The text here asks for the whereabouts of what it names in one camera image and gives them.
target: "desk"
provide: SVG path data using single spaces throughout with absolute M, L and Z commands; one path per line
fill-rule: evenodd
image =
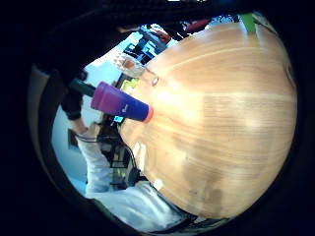
M 207 218 L 233 217 L 272 184 L 288 154 L 296 92 L 278 37 L 224 24 L 191 35 L 149 62 L 133 95 L 149 124 L 126 120 L 144 173 L 170 201 Z

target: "purple cup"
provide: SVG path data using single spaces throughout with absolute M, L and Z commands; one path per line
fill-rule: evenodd
M 105 82 L 100 82 L 97 86 L 91 108 L 145 123 L 148 123 L 154 114 L 150 105 Z

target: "round wooden tabletop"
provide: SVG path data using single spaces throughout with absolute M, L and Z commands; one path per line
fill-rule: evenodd
M 132 95 L 150 123 L 126 120 L 123 140 L 172 203 L 233 217 L 272 184 L 291 146 L 296 91 L 281 40 L 264 27 L 224 24 L 191 35 L 149 64 Z

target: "wooden table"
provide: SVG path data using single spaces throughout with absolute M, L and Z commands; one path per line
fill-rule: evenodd
M 155 108 L 121 135 L 144 174 L 177 206 L 236 216 L 267 190 L 289 151 L 296 91 L 280 39 L 225 24 L 189 36 L 148 64 L 132 94 Z

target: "plastic cup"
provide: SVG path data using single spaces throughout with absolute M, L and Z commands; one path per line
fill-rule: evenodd
M 127 76 L 131 78 L 140 78 L 145 72 L 146 67 L 136 58 L 124 52 L 116 51 L 114 51 L 115 54 L 113 54 L 111 58 L 112 64 Z
M 105 82 L 100 82 L 97 86 L 91 108 L 145 123 L 148 123 L 154 114 L 150 105 Z

